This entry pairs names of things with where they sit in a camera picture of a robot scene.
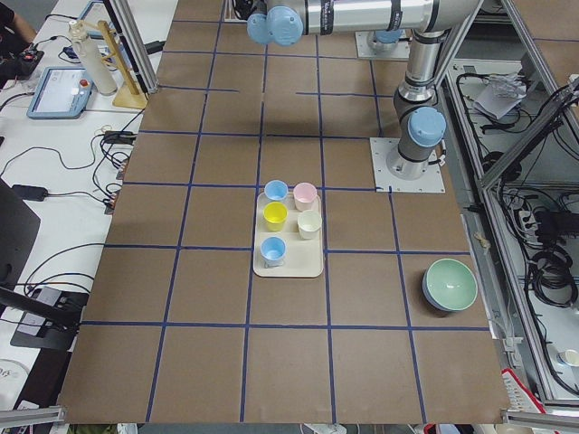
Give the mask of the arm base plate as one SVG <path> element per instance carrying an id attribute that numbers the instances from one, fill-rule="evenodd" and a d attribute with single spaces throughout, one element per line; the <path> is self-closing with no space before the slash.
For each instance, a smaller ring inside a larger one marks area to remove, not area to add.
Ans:
<path id="1" fill-rule="evenodd" d="M 396 137 L 371 137 L 375 189 L 384 193 L 445 193 L 441 163 L 433 148 L 421 163 L 404 160 Z"/>
<path id="2" fill-rule="evenodd" d="M 395 42 L 379 42 L 373 32 L 356 32 L 357 57 L 366 60 L 408 61 L 411 33 L 403 30 Z"/>

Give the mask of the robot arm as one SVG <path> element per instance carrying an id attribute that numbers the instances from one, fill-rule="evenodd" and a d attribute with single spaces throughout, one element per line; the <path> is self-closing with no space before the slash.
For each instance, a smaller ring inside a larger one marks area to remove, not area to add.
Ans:
<path id="1" fill-rule="evenodd" d="M 371 31 L 366 38 L 366 44 L 373 53 L 386 53 L 396 48 L 400 39 L 405 35 L 405 30 Z"/>
<path id="2" fill-rule="evenodd" d="M 410 38 L 402 82 L 394 93 L 401 137 L 386 158 L 388 170 L 404 180 L 417 180 L 431 165 L 431 154 L 447 124 L 434 107 L 435 72 L 453 8 L 440 1 L 234 1 L 234 15 L 246 23 L 256 43 L 289 47 L 309 34 L 367 33 L 376 51 Z"/>

